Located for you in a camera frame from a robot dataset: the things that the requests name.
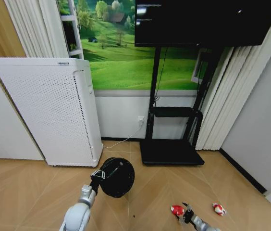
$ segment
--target black baseboard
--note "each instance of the black baseboard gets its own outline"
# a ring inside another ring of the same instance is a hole
[[[219,151],[260,193],[264,194],[267,191],[267,189],[255,180],[240,164],[232,159],[225,150],[221,148]]]
[[[103,141],[124,141],[127,138],[117,138],[117,137],[101,137]],[[129,138],[127,141],[142,141],[142,138]]]

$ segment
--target black tv stand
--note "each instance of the black tv stand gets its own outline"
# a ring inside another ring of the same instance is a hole
[[[199,87],[194,106],[191,107],[155,107],[154,97],[158,76],[161,47],[156,47],[145,139],[140,142],[142,162],[146,165],[203,165],[204,161],[195,150],[203,114],[200,105],[205,99],[212,76],[217,67],[223,48],[212,49],[211,60]],[[155,117],[188,117],[181,140],[153,139]],[[192,142],[189,136],[195,126]]]

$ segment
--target black disc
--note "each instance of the black disc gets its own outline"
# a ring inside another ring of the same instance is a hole
[[[135,170],[124,158],[109,158],[100,170],[105,171],[105,179],[101,181],[100,186],[106,195],[112,197],[125,195],[135,181]]]

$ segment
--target television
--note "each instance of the television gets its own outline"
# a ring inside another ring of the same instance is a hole
[[[271,0],[136,0],[135,46],[260,45]]]

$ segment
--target red and white toy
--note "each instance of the red and white toy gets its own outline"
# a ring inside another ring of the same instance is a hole
[[[217,204],[217,203],[212,203],[212,206],[214,208],[214,211],[220,215],[220,216],[223,216],[224,214],[226,214],[226,210],[223,208],[222,205],[220,204]]]
[[[171,211],[176,216],[181,216],[181,215],[183,215],[185,213],[184,207],[182,207],[180,205],[171,206]]]

